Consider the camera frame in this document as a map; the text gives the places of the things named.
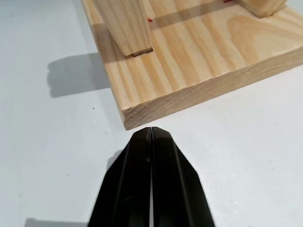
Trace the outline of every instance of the wooden board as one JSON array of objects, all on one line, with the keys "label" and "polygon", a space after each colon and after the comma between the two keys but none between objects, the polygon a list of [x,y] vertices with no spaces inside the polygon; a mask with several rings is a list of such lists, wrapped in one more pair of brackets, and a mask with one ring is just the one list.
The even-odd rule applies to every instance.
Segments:
[{"label": "wooden board", "polygon": [[234,2],[147,0],[154,51],[125,57],[82,2],[126,129],[303,64],[303,17],[289,7],[260,19]]}]

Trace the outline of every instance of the white table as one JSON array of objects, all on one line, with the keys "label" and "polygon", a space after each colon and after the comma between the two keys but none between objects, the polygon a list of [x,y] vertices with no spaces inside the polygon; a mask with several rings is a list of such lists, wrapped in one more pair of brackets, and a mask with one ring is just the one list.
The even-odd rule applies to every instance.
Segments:
[{"label": "white table", "polygon": [[[217,227],[303,226],[302,74],[148,124],[197,170]],[[123,127],[80,0],[0,2],[1,227],[85,227],[136,130]]]}]

